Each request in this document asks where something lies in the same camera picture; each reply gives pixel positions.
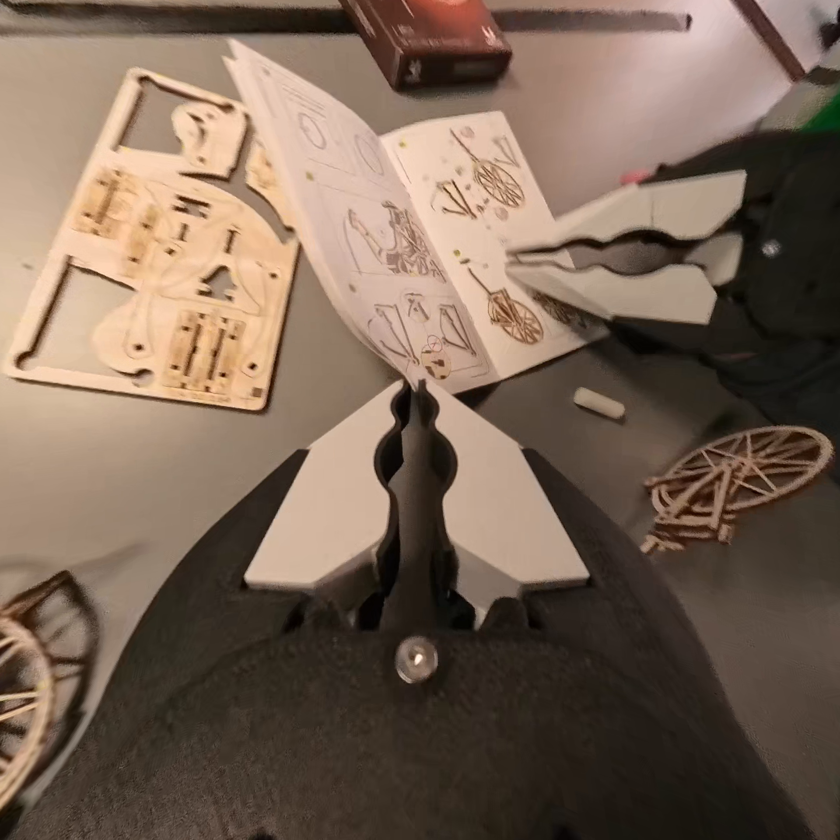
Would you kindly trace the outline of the dark red model kit box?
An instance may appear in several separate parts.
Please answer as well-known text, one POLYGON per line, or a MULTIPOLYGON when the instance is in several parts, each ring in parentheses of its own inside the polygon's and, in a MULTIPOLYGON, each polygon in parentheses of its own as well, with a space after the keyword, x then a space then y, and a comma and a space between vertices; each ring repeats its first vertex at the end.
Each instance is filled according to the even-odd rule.
POLYGON ((512 50, 482 1, 341 1, 395 91, 490 83, 512 50))

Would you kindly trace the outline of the wooden laser-cut parts sheet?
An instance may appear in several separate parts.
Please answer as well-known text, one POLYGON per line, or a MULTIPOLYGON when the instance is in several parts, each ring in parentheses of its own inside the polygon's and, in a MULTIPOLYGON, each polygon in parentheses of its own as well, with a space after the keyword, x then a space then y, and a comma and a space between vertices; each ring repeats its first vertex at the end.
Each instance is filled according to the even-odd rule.
POLYGON ((245 412, 266 408, 300 241, 256 132, 245 184, 287 239, 215 184, 237 169, 248 131, 238 101, 149 70, 127 71, 14 332, 6 375, 245 412), (114 375, 25 369, 71 270, 130 292, 90 335, 114 375))

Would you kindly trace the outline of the small white wax stick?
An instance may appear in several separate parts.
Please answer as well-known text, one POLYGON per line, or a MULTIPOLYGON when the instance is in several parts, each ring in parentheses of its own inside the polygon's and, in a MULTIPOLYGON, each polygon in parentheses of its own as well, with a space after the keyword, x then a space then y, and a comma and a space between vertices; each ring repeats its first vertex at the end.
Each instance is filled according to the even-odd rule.
POLYGON ((589 388, 577 388, 572 399, 579 408, 614 421, 621 421, 625 417, 626 408, 623 403, 589 388))

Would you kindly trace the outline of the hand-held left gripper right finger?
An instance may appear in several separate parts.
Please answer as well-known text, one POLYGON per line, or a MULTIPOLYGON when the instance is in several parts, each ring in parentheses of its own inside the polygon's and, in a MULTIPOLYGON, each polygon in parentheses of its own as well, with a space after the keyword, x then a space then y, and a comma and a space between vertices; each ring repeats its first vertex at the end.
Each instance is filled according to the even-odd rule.
POLYGON ((590 574, 524 449, 441 386, 418 392, 442 496, 445 589, 476 613, 586 585, 590 574))

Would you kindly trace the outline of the wooden bicycle frame with wheel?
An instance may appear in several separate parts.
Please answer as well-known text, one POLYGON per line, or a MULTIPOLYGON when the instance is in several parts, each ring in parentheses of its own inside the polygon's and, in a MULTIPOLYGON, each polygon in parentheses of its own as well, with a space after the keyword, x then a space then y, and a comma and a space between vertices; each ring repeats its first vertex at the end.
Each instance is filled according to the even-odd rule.
POLYGON ((831 440, 815 429, 770 425, 704 444, 644 487, 654 520, 643 554, 681 551, 691 541, 729 544, 740 513, 768 506, 809 486, 835 458, 831 440))

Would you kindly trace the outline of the white instruction booklet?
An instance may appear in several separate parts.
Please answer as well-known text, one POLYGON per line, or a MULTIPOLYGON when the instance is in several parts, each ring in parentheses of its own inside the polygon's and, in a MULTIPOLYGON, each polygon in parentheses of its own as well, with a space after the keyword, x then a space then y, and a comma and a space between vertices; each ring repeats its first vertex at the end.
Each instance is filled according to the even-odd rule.
POLYGON ((379 136, 326 91, 228 43, 323 289, 412 386, 467 392, 606 337, 597 318, 507 276, 510 242, 553 217, 503 112, 379 136))

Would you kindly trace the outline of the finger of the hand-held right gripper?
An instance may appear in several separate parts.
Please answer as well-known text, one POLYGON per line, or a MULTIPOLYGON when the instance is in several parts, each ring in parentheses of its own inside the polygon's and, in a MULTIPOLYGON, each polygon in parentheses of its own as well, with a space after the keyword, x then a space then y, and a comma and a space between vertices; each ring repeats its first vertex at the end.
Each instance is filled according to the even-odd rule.
POLYGON ((747 181, 745 170, 734 170, 625 185, 556 217, 536 233, 512 238, 507 254, 553 253, 578 241, 604 245, 644 232, 676 240, 708 238, 740 209, 747 181))
POLYGON ((716 235, 691 248, 689 261, 634 276, 604 266, 574 269, 564 248, 522 251, 508 255, 507 275, 529 291, 602 320, 705 327, 718 302, 718 288, 736 276, 742 251, 740 235, 716 235))

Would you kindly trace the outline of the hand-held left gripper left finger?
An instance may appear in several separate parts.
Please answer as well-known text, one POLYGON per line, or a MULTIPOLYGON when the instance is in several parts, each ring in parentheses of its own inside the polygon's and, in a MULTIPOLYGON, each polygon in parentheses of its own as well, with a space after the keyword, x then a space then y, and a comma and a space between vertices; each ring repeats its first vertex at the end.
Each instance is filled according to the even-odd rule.
POLYGON ((400 557, 392 480, 412 390, 389 385, 302 454, 245 572, 251 590, 315 596, 357 612, 393 585, 400 557))

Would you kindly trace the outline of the wooden spoked wheel assembly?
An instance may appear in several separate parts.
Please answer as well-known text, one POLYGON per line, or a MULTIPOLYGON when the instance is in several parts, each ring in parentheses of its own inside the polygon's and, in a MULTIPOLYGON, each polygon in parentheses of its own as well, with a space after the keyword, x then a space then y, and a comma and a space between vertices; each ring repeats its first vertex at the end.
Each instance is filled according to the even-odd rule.
POLYGON ((2 604, 2 816, 78 729, 99 640, 93 602, 68 570, 2 604))

